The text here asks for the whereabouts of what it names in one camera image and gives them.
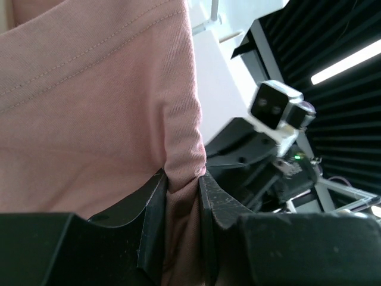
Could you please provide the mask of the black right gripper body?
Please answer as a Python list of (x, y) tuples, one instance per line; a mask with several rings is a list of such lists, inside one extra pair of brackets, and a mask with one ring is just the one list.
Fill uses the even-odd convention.
[(266, 133), (235, 117), (206, 146), (207, 169), (219, 186), (253, 212), (287, 210), (287, 201), (311, 189), (317, 174), (293, 144), (285, 155)]

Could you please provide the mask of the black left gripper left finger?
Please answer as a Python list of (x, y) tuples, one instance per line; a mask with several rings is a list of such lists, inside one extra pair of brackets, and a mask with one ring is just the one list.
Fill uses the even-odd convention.
[(167, 177), (160, 170), (115, 205), (1, 215), (2, 285), (160, 285)]

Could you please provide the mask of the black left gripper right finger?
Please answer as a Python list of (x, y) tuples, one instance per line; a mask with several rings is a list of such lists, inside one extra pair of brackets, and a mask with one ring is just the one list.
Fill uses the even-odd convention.
[(207, 285), (379, 285), (380, 225), (353, 214), (256, 214), (199, 179)]

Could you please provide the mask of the pink t shirt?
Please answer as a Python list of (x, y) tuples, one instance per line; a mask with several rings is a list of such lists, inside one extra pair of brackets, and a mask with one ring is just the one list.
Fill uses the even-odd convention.
[(14, 1), (1, 35), (1, 212), (89, 218), (168, 179), (163, 285), (202, 285), (205, 171), (186, 1)]

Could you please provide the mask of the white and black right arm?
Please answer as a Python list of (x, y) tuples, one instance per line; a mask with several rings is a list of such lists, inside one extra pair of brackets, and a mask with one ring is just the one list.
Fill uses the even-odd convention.
[(320, 158), (297, 144), (299, 129), (256, 118), (230, 119), (207, 140), (207, 168), (253, 212), (363, 212), (380, 196), (323, 178)]

